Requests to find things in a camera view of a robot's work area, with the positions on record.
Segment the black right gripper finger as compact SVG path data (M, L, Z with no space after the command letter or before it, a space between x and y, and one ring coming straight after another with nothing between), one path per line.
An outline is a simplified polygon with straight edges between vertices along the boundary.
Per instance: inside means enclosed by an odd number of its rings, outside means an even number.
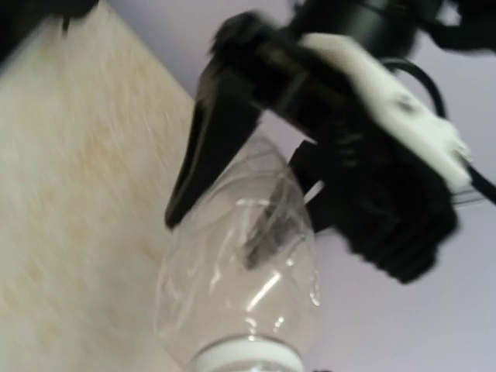
M1 0L1 62L45 19L62 20L66 31L72 19L83 19L99 0Z

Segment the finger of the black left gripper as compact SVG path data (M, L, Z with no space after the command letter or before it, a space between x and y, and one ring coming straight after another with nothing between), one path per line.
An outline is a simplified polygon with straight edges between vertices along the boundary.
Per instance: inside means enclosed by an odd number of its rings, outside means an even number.
M175 228L215 183L258 125L254 85L211 60L201 73L184 159L165 212Z

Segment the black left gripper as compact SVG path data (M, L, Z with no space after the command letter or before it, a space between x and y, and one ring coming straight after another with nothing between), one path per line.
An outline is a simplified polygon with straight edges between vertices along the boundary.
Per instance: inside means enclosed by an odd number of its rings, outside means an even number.
M330 18L301 14L283 28L244 12L224 22L216 41L249 57L262 46L312 32L348 36L380 61L416 72L405 58L414 26L371 11ZM457 228L442 178L380 129L357 101L326 104L320 84L295 95L292 108L279 115L308 136L289 162L301 190L323 184L306 205L313 230L337 229L354 254L401 283L427 274L439 245ZM305 230L301 191L294 183L278 182L243 245L243 266L255 270Z

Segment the clear plastic bottle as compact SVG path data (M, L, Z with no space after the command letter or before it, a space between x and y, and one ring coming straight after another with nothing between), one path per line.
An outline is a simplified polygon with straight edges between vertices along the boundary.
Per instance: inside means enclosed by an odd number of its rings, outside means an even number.
M243 245L277 183L296 180L277 146L251 138L174 230L155 329L183 371L301 371L319 320L315 235L255 270Z

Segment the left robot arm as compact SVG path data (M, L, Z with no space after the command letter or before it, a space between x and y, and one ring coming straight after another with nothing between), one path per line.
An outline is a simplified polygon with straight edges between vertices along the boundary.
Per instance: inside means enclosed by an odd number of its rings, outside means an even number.
M337 228L353 253L403 284L426 274L457 227L447 186L383 134L343 78L296 42L312 31L349 36L381 63L418 78L445 115L432 79L407 60L415 34L424 29L447 50L493 50L495 41L479 42L477 28L491 24L495 4L478 2L461 36L447 36L435 22L440 8L439 1L306 1L285 27L255 12L227 19L198 81L166 226L183 220L270 110L306 135L289 165L301 190L323 184L306 205L314 231Z

